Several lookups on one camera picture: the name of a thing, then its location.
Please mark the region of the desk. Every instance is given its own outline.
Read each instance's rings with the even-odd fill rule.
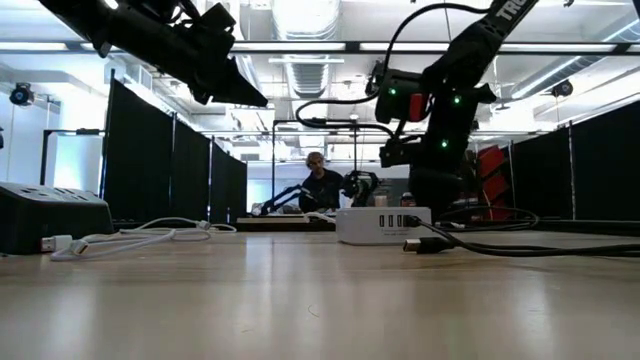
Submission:
[[[479,242],[593,246],[561,233]],[[2,360],[638,359],[640,261],[439,256],[333,233],[0,260]]]

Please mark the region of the man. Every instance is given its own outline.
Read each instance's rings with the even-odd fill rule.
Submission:
[[[302,186],[309,190],[316,200],[301,197],[300,209],[305,213],[319,209],[338,209],[342,176],[324,168],[324,156],[319,152],[312,152],[307,156],[307,167],[311,170],[311,174]]]

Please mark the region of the security camera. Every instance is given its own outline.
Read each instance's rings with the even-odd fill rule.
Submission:
[[[9,101],[18,106],[29,106],[35,101],[35,95],[31,91],[31,84],[17,83],[9,96]]]
[[[569,96],[573,94],[573,85],[569,80],[565,80],[551,88],[551,95],[554,97]]]

